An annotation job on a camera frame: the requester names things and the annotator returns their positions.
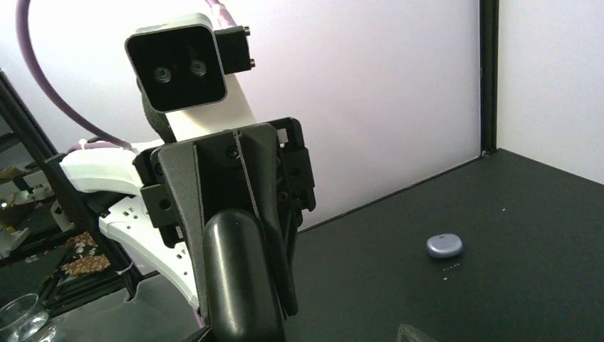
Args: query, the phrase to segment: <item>camera lens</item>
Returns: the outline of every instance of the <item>camera lens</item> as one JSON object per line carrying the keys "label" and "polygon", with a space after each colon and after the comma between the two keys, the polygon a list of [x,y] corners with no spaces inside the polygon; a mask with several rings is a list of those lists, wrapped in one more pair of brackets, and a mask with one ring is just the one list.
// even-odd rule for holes
{"label": "camera lens", "polygon": [[203,76],[206,74],[206,65],[204,62],[199,60],[194,60],[191,62],[191,72],[195,76]]}
{"label": "camera lens", "polygon": [[157,82],[161,83],[167,83],[172,78],[170,70],[164,68],[163,66],[158,66],[157,68],[155,68],[155,71],[153,71],[153,76],[155,76],[155,80]]}

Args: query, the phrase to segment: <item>black cylindrical object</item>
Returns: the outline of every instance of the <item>black cylindrical object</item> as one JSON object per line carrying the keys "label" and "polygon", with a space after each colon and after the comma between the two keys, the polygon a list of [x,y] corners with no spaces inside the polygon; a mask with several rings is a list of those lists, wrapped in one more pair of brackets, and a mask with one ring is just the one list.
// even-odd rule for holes
{"label": "black cylindrical object", "polygon": [[217,341],[285,341],[263,243],[258,222],[244,210],[224,210],[206,225],[207,299]]}

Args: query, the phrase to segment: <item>white wall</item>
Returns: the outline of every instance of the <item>white wall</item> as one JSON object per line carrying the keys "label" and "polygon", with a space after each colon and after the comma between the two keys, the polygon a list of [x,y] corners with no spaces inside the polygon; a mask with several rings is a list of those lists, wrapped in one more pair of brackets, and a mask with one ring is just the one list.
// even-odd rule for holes
{"label": "white wall", "polygon": [[[76,110],[127,140],[150,140],[123,50],[137,27],[207,12],[202,0],[32,1],[43,70]],[[226,1],[251,27],[257,67],[239,76],[260,121],[304,128],[318,209],[306,226],[476,157],[478,1]],[[0,67],[59,150],[84,133],[44,98],[0,5]]]}
{"label": "white wall", "polygon": [[604,183],[604,1],[499,5],[499,147]]}

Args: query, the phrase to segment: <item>glass cup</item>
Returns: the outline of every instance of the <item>glass cup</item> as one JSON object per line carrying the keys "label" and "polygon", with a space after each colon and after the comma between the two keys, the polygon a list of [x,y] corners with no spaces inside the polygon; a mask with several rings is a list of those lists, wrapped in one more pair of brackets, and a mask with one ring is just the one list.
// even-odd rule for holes
{"label": "glass cup", "polygon": [[0,309],[0,341],[24,342],[48,321],[37,294],[26,294]]}

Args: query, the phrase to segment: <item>camera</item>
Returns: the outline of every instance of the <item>camera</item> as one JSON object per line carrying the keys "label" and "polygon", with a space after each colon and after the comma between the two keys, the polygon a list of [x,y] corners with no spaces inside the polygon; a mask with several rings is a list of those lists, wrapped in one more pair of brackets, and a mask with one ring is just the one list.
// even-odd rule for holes
{"label": "camera", "polygon": [[158,112],[216,103],[227,96],[216,36],[203,14],[139,28],[125,48],[141,91]]}

